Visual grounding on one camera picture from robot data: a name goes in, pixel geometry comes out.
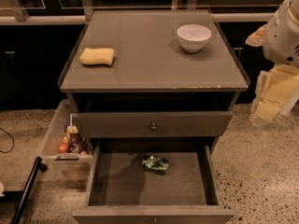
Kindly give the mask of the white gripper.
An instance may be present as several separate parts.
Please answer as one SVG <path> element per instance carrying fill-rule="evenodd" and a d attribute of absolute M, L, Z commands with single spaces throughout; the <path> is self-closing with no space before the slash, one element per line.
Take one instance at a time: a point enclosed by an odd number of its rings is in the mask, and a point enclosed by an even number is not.
<path fill-rule="evenodd" d="M 248 36 L 246 44 L 261 47 L 266 25 Z M 287 115 L 299 100 L 299 68 L 281 64 L 265 75 L 265 83 L 260 94 L 252 102 L 250 122 L 256 127 L 270 123 L 280 113 Z"/>

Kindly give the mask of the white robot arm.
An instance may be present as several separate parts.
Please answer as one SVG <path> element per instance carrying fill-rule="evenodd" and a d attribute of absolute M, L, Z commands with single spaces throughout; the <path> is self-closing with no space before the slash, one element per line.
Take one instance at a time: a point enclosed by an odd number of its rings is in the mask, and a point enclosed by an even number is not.
<path fill-rule="evenodd" d="M 286 116 L 299 100 L 299 0 L 284 0 L 268 23 L 246 39 L 274 63 L 257 78 L 250 121 L 257 127 Z"/>

